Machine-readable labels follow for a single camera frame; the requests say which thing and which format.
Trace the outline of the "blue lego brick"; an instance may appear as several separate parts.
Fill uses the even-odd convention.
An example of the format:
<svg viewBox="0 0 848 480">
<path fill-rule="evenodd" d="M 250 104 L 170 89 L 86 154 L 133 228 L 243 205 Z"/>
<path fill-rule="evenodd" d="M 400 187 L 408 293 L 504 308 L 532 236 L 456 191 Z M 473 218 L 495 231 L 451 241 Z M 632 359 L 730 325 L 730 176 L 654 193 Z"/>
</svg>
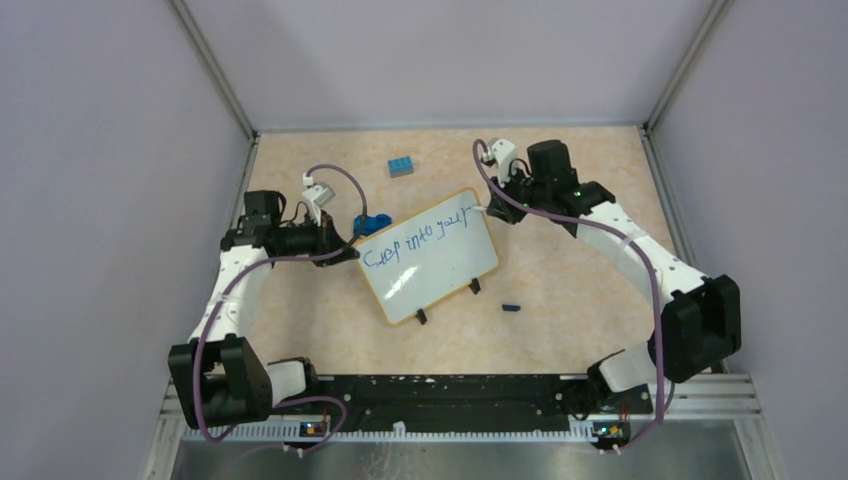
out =
<svg viewBox="0 0 848 480">
<path fill-rule="evenodd" d="M 387 169 L 391 178 L 401 177 L 414 172 L 414 163 L 410 156 L 398 157 L 387 161 Z"/>
</svg>

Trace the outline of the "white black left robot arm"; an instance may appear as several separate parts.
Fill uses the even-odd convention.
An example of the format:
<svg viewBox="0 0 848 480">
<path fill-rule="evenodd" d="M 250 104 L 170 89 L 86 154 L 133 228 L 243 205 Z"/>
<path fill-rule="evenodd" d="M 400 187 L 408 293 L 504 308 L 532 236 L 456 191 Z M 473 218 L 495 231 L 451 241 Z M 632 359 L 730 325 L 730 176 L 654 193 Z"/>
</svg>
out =
<svg viewBox="0 0 848 480">
<path fill-rule="evenodd" d="M 307 188 L 299 223 L 284 221 L 285 197 L 277 191 L 244 196 L 244 212 L 220 242 L 213 293 L 187 342 L 174 345 L 167 364 L 187 424 L 195 430 L 267 419 L 285 402 L 297 413 L 319 404 L 315 369 L 305 357 L 265 365 L 248 341 L 261 290 L 277 263 L 307 261 L 318 267 L 358 258 L 324 207 L 335 196 L 319 183 Z"/>
</svg>

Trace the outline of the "black board foot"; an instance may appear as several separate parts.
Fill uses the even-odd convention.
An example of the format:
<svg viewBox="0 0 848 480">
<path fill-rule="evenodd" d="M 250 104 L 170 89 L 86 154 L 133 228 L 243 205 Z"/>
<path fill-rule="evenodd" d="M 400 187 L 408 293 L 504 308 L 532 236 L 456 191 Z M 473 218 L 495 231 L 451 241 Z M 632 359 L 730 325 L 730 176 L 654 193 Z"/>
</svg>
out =
<svg viewBox="0 0 848 480">
<path fill-rule="evenodd" d="M 472 291 L 474 295 L 477 295 L 481 291 L 481 285 L 478 278 L 474 278 L 469 284 L 469 289 Z"/>
<path fill-rule="evenodd" d="M 417 319 L 420 325 L 425 325 L 428 321 L 426 313 L 423 309 L 418 309 L 416 311 L 415 318 Z"/>
</svg>

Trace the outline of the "black right board foot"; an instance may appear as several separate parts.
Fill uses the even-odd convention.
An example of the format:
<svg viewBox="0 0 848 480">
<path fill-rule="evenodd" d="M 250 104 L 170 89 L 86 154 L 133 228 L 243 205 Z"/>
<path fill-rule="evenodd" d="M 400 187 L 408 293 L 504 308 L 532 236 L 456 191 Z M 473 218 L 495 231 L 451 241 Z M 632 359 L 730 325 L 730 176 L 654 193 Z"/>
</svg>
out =
<svg viewBox="0 0 848 480">
<path fill-rule="evenodd" d="M 472 291 L 474 295 L 477 295 L 481 291 L 481 285 L 478 278 L 474 278 L 469 284 L 469 289 Z"/>
</svg>

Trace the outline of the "yellow-framed whiteboard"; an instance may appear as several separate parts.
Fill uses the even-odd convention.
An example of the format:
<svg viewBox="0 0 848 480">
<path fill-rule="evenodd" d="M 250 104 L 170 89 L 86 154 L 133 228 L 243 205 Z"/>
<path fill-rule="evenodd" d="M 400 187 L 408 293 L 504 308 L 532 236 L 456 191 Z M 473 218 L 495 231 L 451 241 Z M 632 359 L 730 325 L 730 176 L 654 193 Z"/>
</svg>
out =
<svg viewBox="0 0 848 480">
<path fill-rule="evenodd" d="M 357 243 L 360 270 L 397 325 L 499 265 L 477 192 L 465 188 Z"/>
</svg>

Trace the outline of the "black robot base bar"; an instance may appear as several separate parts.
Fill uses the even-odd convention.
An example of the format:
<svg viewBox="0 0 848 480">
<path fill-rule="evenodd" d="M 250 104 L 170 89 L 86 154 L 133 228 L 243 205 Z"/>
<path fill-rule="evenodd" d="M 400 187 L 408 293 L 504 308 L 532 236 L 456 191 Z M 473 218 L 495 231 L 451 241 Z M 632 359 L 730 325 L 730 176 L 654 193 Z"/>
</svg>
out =
<svg viewBox="0 0 848 480">
<path fill-rule="evenodd" d="M 320 376 L 306 367 L 306 388 L 274 400 L 263 387 L 254 420 L 306 415 L 315 432 L 383 433 L 397 423 L 413 434 L 565 433 L 594 415 L 612 422 L 654 412 L 646 385 L 612 393 L 598 374 Z"/>
</svg>

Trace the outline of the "blue toy wheel block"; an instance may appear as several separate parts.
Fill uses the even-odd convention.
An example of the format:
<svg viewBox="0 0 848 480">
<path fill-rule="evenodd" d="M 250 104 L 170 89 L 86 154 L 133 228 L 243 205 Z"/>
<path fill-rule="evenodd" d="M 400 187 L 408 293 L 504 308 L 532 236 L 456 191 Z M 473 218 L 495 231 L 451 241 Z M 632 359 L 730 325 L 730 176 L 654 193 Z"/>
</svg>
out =
<svg viewBox="0 0 848 480">
<path fill-rule="evenodd" d="M 352 233 L 355 239 L 370 236 L 392 224 L 387 214 L 360 215 L 354 219 Z"/>
</svg>

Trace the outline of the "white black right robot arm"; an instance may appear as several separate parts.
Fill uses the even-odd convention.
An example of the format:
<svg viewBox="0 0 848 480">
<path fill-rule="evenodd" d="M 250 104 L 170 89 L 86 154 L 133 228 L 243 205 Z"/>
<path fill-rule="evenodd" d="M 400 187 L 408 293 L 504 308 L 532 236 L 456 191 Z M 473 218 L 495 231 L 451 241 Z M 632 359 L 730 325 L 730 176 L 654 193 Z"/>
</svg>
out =
<svg viewBox="0 0 848 480">
<path fill-rule="evenodd" d="M 741 349 L 741 294 L 727 275 L 709 276 L 653 239 L 596 181 L 582 182 L 567 145 L 546 140 L 521 158 L 505 139 L 476 140 L 472 155 L 490 192 L 487 215 L 515 225 L 532 214 L 562 226 L 594 248 L 639 290 L 653 312 L 653 332 L 589 370 L 586 397 L 612 412 L 627 390 L 651 381 L 680 384 Z"/>
</svg>

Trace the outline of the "black left board foot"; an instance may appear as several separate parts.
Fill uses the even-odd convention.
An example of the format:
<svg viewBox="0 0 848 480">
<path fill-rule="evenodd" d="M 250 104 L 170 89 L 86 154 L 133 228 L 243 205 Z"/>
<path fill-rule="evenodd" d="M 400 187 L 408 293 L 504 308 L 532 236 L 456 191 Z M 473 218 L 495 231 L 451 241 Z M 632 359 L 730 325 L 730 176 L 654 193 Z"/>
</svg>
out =
<svg viewBox="0 0 848 480">
<path fill-rule="evenodd" d="M 428 321 L 426 313 L 423 309 L 418 309 L 416 311 L 415 318 L 417 319 L 420 325 L 425 325 Z"/>
</svg>

